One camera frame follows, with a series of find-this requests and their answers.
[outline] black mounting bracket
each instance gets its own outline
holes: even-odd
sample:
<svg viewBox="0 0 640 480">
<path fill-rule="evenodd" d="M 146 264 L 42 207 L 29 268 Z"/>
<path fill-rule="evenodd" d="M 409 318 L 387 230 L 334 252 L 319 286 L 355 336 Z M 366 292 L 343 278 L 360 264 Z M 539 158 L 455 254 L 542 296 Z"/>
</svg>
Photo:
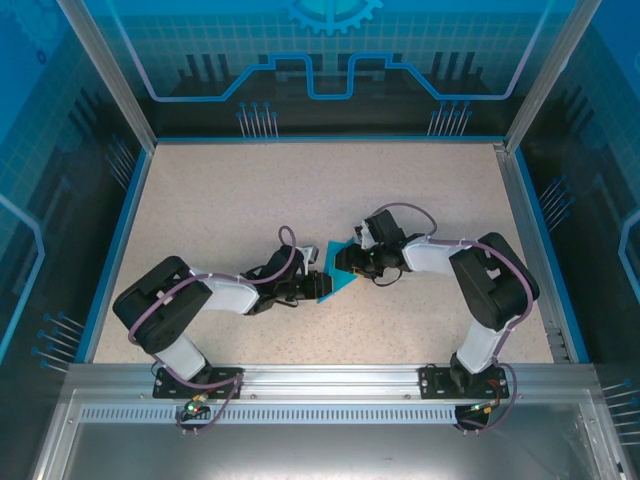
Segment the black mounting bracket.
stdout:
<svg viewBox="0 0 640 480">
<path fill-rule="evenodd" d="M 467 388 L 463 395 L 458 386 L 451 379 L 451 367 L 437 367 L 433 364 L 418 369 L 418 384 L 420 397 L 423 400 L 451 400 L 477 399 L 493 400 L 496 398 L 495 389 L 488 383 L 495 380 L 500 385 L 500 399 L 509 398 L 509 385 L 504 369 L 490 367 L 473 377 L 473 385 Z"/>
<path fill-rule="evenodd" d="M 244 370 L 241 368 L 208 367 L 207 372 L 205 372 L 208 376 L 199 374 L 198 383 L 206 385 L 209 383 L 222 382 L 224 380 L 228 380 L 229 378 L 233 378 L 243 372 Z M 215 390 L 208 392 L 207 395 L 209 399 L 225 400 L 231 393 L 231 389 L 233 389 L 233 383 L 225 385 L 224 387 L 216 388 Z M 233 395 L 232 398 L 240 398 L 241 389 L 242 387 L 238 388 L 238 391 Z M 181 383 L 177 382 L 164 368 L 158 369 L 158 373 L 156 374 L 156 381 L 153 385 L 153 398 L 188 400 L 202 392 L 203 390 L 201 389 L 185 387 Z"/>
</svg>

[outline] white plastic cover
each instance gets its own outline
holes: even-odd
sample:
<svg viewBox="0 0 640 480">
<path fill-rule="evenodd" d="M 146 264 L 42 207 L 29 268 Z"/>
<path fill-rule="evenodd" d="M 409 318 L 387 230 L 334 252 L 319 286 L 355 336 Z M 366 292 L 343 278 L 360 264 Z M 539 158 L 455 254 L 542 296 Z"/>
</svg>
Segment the white plastic cover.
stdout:
<svg viewBox="0 0 640 480">
<path fill-rule="evenodd" d="M 471 373 L 483 371 L 491 365 L 493 351 L 503 334 L 504 328 L 496 332 L 474 320 L 467 332 L 467 338 L 458 349 L 458 360 Z"/>
<path fill-rule="evenodd" d="M 184 380 L 189 380 L 205 366 L 204 357 L 185 334 L 156 356 Z"/>
<path fill-rule="evenodd" d="M 435 272 L 453 276 L 449 257 L 464 248 L 468 247 L 434 245 L 426 237 L 418 237 L 404 247 L 402 255 L 413 272 Z"/>
<path fill-rule="evenodd" d="M 258 291 L 252 285 L 216 278 L 207 278 L 203 282 L 212 293 L 202 310 L 226 310 L 245 314 L 258 301 Z"/>
</svg>

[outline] robotic arm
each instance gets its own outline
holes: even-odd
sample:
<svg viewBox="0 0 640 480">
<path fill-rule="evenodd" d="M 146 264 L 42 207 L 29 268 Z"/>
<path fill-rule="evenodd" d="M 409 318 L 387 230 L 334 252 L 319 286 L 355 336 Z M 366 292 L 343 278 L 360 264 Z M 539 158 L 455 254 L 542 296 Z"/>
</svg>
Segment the robotic arm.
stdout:
<svg viewBox="0 0 640 480">
<path fill-rule="evenodd" d="M 287 267 L 291 251 L 293 258 Z M 209 364 L 183 333 L 200 310 L 221 310 L 241 315 L 257 315 L 274 304 L 295 308 L 299 300 L 321 298 L 331 293 L 332 280 L 311 270 L 318 256 L 314 246 L 282 245 L 266 265 L 239 277 L 202 275 L 180 257 L 168 257 L 124 291 L 113 311 L 131 330 L 159 298 L 180 282 L 201 276 L 181 288 L 155 309 L 135 330 L 135 341 L 148 354 L 171 368 L 181 379 L 206 384 Z"/>
<path fill-rule="evenodd" d="M 521 279 L 487 250 L 501 254 L 522 274 L 533 300 L 540 294 L 535 279 L 498 233 L 480 238 L 479 246 L 432 240 L 420 233 L 407 237 L 388 210 L 365 219 L 355 230 L 357 242 L 336 256 L 335 267 L 339 270 L 374 281 L 387 268 L 397 268 L 399 275 L 437 272 L 458 280 L 474 318 L 463 345 L 451 358 L 451 380 L 464 394 L 476 383 L 479 374 L 492 367 L 496 349 L 501 347 L 510 322 L 528 306 Z"/>
</svg>

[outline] beige table surface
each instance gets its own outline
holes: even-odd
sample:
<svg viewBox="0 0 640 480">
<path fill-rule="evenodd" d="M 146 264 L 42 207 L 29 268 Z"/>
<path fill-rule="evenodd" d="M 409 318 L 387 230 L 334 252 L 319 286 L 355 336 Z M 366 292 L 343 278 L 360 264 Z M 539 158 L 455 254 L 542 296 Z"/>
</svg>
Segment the beige table surface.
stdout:
<svg viewBox="0 0 640 480">
<path fill-rule="evenodd" d="M 438 220 L 437 238 L 504 235 L 522 255 L 492 145 L 298 143 L 160 145 L 114 298 L 169 255 L 201 270 L 236 274 L 264 264 L 290 225 L 299 244 L 346 241 L 378 206 L 412 202 Z M 425 232 L 411 210 L 393 214 Z M 187 333 L 214 363 L 406 364 L 448 362 L 471 322 L 454 278 L 405 274 L 390 288 L 358 279 L 321 304 L 275 306 L 257 316 L 201 312 Z M 551 362 L 536 308 L 502 358 Z M 95 362 L 150 362 L 109 310 Z"/>
</svg>

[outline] cable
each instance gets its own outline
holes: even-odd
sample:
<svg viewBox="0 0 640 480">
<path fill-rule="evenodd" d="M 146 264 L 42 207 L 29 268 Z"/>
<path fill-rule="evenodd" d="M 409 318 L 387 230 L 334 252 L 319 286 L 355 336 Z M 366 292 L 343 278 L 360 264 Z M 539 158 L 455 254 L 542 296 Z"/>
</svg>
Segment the cable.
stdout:
<svg viewBox="0 0 640 480">
<path fill-rule="evenodd" d="M 158 361 L 156 360 L 155 362 L 153 362 L 153 363 L 151 364 L 151 368 L 150 368 L 150 370 L 151 370 L 151 375 L 153 375 L 153 376 L 154 376 L 154 377 L 156 377 L 156 378 L 157 378 L 157 376 L 158 376 L 158 370 L 156 370 L 156 371 L 154 372 L 154 371 L 153 371 L 153 369 L 154 369 L 156 366 L 158 366 L 159 364 L 160 364 L 160 362 L 158 362 Z"/>
<path fill-rule="evenodd" d="M 396 283 L 398 280 L 400 280 L 402 278 L 402 270 L 399 270 L 399 272 L 400 273 L 395 278 L 395 280 L 391 280 L 389 283 L 378 283 L 378 282 L 376 282 L 375 278 L 372 278 L 371 281 L 373 282 L 373 284 L 376 287 L 390 287 L 391 285 L 393 285 L 394 283 Z"/>
<path fill-rule="evenodd" d="M 153 313 L 160 308 L 162 305 L 164 305 L 164 303 L 166 301 L 168 301 L 171 297 L 173 297 L 173 295 L 175 295 L 177 292 L 179 292 L 180 290 L 182 290 L 183 288 L 185 288 L 186 286 L 197 282 L 199 280 L 205 280 L 208 278 L 219 278 L 219 279 L 223 279 L 223 280 L 231 280 L 234 282 L 238 282 L 238 283 L 247 283 L 247 284 L 251 284 L 251 285 L 260 285 L 263 283 L 269 283 L 273 280 L 275 280 L 276 278 L 278 278 L 280 275 L 282 275 L 284 272 L 287 271 L 287 269 L 291 266 L 291 262 L 293 262 L 293 257 L 295 256 L 296 253 L 296 236 L 293 233 L 293 230 L 291 230 L 291 228 L 287 225 L 283 225 L 282 227 L 280 227 L 278 229 L 278 238 L 280 239 L 280 242 L 284 245 L 284 239 L 282 238 L 282 232 L 283 230 L 286 230 L 287 232 L 289 232 L 289 235 L 291 236 L 291 254 L 289 255 L 289 258 L 287 259 L 287 261 L 285 262 L 284 266 L 278 270 L 276 273 L 274 273 L 273 275 L 268 276 L 267 278 L 261 278 L 260 280 L 248 280 L 246 278 L 238 278 L 238 277 L 233 277 L 231 275 L 225 275 L 225 274 L 221 274 L 221 273 L 201 273 L 198 275 L 194 275 L 192 277 L 186 278 L 184 280 L 182 280 L 181 282 L 179 282 L 178 284 L 174 285 L 172 288 L 169 289 L 169 291 L 167 291 L 164 295 L 162 295 L 162 297 L 160 297 L 158 300 L 156 300 L 142 315 L 140 315 L 140 317 L 134 322 L 134 324 L 131 326 L 131 328 L 129 329 L 129 342 L 131 342 L 134 345 L 137 345 L 138 343 L 136 342 L 135 339 L 135 334 L 138 331 L 138 329 L 140 328 L 140 326 L 147 321 L 147 319 L 153 315 Z"/>
<path fill-rule="evenodd" d="M 507 408 L 505 408 L 502 415 L 500 415 L 500 418 L 498 418 L 498 420 L 493 422 L 491 425 L 485 426 L 485 425 L 482 425 L 481 423 L 473 422 L 472 420 L 461 420 L 462 422 L 467 422 L 467 423 L 473 422 L 473 424 L 476 424 L 476 426 L 480 425 L 481 428 L 479 430 L 476 430 L 477 432 L 489 432 L 491 430 L 495 430 L 498 426 L 500 426 L 509 416 L 509 414 L 511 413 L 511 410 L 513 410 L 513 407 L 516 403 L 516 399 L 518 398 L 518 378 L 516 377 L 516 372 L 513 369 L 513 367 L 508 363 L 496 363 L 495 366 L 504 367 L 507 370 L 509 370 L 509 373 L 511 373 L 511 384 L 513 386 L 513 392 L 511 392 L 511 399 L 509 400 L 509 404 L 507 405 Z"/>
<path fill-rule="evenodd" d="M 391 203 L 387 203 L 386 205 L 383 205 L 380 208 L 378 208 L 371 215 L 377 215 L 382 210 L 384 210 L 386 208 L 389 208 L 389 207 L 407 207 L 407 208 L 411 208 L 413 210 L 417 210 L 418 212 L 422 213 L 433 224 L 433 228 L 431 228 L 431 231 L 429 233 L 427 233 L 427 237 L 430 237 L 431 235 L 436 233 L 436 231 L 438 230 L 438 222 L 436 222 L 436 219 L 433 218 L 433 215 L 431 215 L 429 212 L 427 212 L 424 208 L 418 207 L 417 205 L 414 205 L 413 203 L 406 203 L 406 202 L 391 202 Z"/>
<path fill-rule="evenodd" d="M 522 312 L 522 314 L 518 318 L 516 318 L 515 320 L 512 320 L 511 322 L 507 323 L 506 330 L 505 330 L 504 334 L 502 335 L 502 337 L 498 341 L 498 343 L 496 345 L 496 348 L 493 350 L 493 354 L 492 354 L 493 362 L 494 363 L 497 362 L 498 355 L 499 355 L 500 351 L 502 350 L 502 347 L 506 343 L 507 339 L 509 338 L 509 335 L 511 334 L 512 330 L 518 324 L 520 324 L 522 321 L 524 321 L 529 316 L 531 311 L 533 310 L 533 290 L 531 289 L 531 285 L 529 285 L 529 282 L 527 281 L 527 279 L 525 278 L 523 273 L 518 269 L 518 267 L 516 267 L 515 264 L 511 260 L 509 260 L 502 253 L 497 251 L 495 248 L 492 248 L 492 247 L 490 247 L 488 245 L 485 245 L 484 243 L 476 242 L 474 240 L 464 240 L 464 239 L 463 240 L 435 240 L 435 239 L 430 238 L 431 235 L 433 235 L 437 231 L 438 223 L 436 222 L 436 220 L 433 218 L 433 216 L 429 212 L 427 212 L 425 209 L 423 209 L 421 207 L 418 207 L 417 205 L 413 205 L 412 203 L 405 203 L 405 202 L 391 202 L 391 203 L 387 203 L 386 205 L 383 205 L 380 208 L 378 208 L 375 212 L 373 212 L 373 215 L 380 213 L 385 208 L 395 207 L 395 206 L 412 208 L 413 210 L 417 210 L 418 212 L 422 213 L 427 218 L 429 218 L 429 220 L 431 220 L 431 222 L 433 223 L 433 228 L 426 235 L 426 241 L 427 242 L 433 243 L 434 245 L 444 245 L 444 246 L 466 245 L 466 246 L 470 246 L 470 247 L 480 248 L 480 249 L 482 249 L 482 250 L 484 250 L 486 252 L 489 252 L 492 256 L 494 256 L 495 258 L 500 260 L 509 270 L 511 270 L 511 272 L 515 275 L 515 277 L 522 284 L 522 287 L 524 288 L 525 294 L 527 296 L 527 307 L 525 308 L 524 312 Z"/>
<path fill-rule="evenodd" d="M 184 412 L 185 410 L 183 410 L 182 412 L 180 412 L 180 414 L 178 415 L 178 418 L 176 419 L 176 426 L 178 428 L 182 429 L 182 434 L 186 435 L 187 432 L 191 432 L 193 431 L 194 435 L 198 435 L 199 432 L 204 432 L 206 430 L 209 430 L 211 427 L 213 427 L 213 425 L 220 420 L 220 417 L 222 417 L 222 414 L 224 413 L 224 411 L 227 409 L 227 407 L 229 406 L 229 403 L 231 402 L 231 399 L 233 398 L 233 396 L 236 394 L 236 392 L 238 391 L 238 389 L 240 388 L 240 384 L 242 383 L 242 381 L 238 381 L 233 388 L 231 389 L 231 392 L 229 393 L 229 396 L 227 396 L 226 400 L 224 401 L 224 403 L 222 404 L 222 406 L 220 407 L 220 410 L 218 410 L 218 413 L 215 414 L 215 416 L 211 419 L 211 421 L 209 423 L 207 423 L 206 425 L 204 425 L 201 428 L 194 428 L 193 430 L 190 429 L 186 429 L 185 428 L 185 424 L 183 421 L 183 417 L 184 417 Z"/>
<path fill-rule="evenodd" d="M 484 243 L 476 242 L 474 240 L 464 240 L 464 239 L 463 240 L 435 240 L 427 237 L 426 241 L 434 245 L 444 245 L 448 247 L 466 245 L 469 247 L 480 248 L 486 252 L 489 252 L 492 256 L 500 260 L 509 270 L 511 270 L 511 272 L 522 284 L 522 288 L 524 288 L 525 294 L 527 296 L 527 307 L 518 318 L 516 318 L 515 320 L 511 320 L 510 322 L 507 323 L 504 334 L 502 335 L 500 340 L 498 340 L 496 348 L 493 350 L 492 357 L 495 363 L 498 359 L 498 354 L 502 350 L 502 347 L 504 347 L 504 344 L 509 338 L 509 335 L 511 334 L 513 329 L 518 324 L 523 322 L 529 316 L 529 314 L 531 313 L 531 310 L 533 310 L 533 290 L 531 290 L 531 285 L 529 285 L 529 282 L 525 278 L 524 274 L 518 269 L 518 267 L 515 266 L 515 264 L 511 260 L 509 260 L 502 253 L 497 251 L 495 248 L 490 247 L 489 245 L 485 245 Z"/>
<path fill-rule="evenodd" d="M 289 236 L 291 237 L 291 253 L 289 255 L 289 258 L 285 262 L 284 266 L 280 270 L 278 270 L 276 273 L 266 278 L 261 278 L 259 280 L 249 280 L 246 278 L 238 278 L 238 277 L 233 277 L 231 275 L 225 275 L 220 273 L 201 273 L 201 274 L 186 278 L 181 282 L 177 283 L 176 285 L 174 285 L 172 288 L 170 288 L 164 295 L 162 295 L 158 300 L 156 300 L 142 315 L 140 315 L 140 317 L 133 323 L 133 325 L 129 329 L 129 335 L 128 335 L 129 342 L 131 342 L 133 345 L 137 345 L 138 343 L 136 342 L 135 334 L 138 331 L 138 329 L 142 326 L 142 324 L 146 322 L 149 319 L 149 317 L 153 315 L 153 313 L 156 310 L 158 310 L 158 308 L 164 305 L 166 301 L 168 301 L 171 297 L 173 297 L 173 295 L 175 295 L 177 292 L 179 292 L 180 290 L 182 290 L 183 288 L 187 287 L 188 285 L 194 282 L 197 282 L 199 280 L 205 280 L 208 278 L 219 278 L 224 280 L 231 280 L 238 283 L 260 285 L 264 283 L 269 283 L 275 280 L 276 278 L 280 277 L 280 275 L 286 272 L 287 269 L 291 266 L 291 263 L 293 262 L 293 258 L 296 253 L 296 235 L 295 233 L 293 233 L 293 230 L 288 225 L 283 225 L 278 229 L 278 239 L 280 240 L 280 243 L 282 243 L 283 245 L 286 245 L 284 238 L 282 238 L 282 232 L 284 230 L 286 230 L 289 233 Z M 162 363 L 162 360 L 158 358 L 156 355 L 152 355 L 152 357 L 154 358 L 156 363 Z M 221 382 L 202 385 L 199 383 L 192 383 L 187 380 L 184 380 L 168 365 L 164 365 L 164 368 L 173 377 L 175 381 L 177 381 L 178 383 L 181 383 L 186 387 L 190 387 L 194 389 L 214 390 L 216 388 L 229 385 L 230 383 L 235 383 L 234 388 L 231 390 L 231 394 L 229 395 L 225 403 L 220 408 L 220 411 L 218 412 L 218 414 L 211 420 L 211 422 L 209 422 L 209 424 L 206 425 L 205 428 L 200 429 L 201 431 L 206 430 L 207 428 L 210 428 L 220 418 L 225 408 L 227 407 L 227 405 L 229 404 L 229 402 L 231 401 L 235 393 L 240 388 L 240 385 L 242 384 L 242 379 L 244 378 L 244 375 L 240 374 L 240 375 L 236 375 L 235 377 L 228 378 L 227 380 L 223 380 Z M 180 417 L 178 417 L 178 425 L 180 426 L 180 424 L 181 424 L 181 420 L 180 420 Z"/>
</svg>

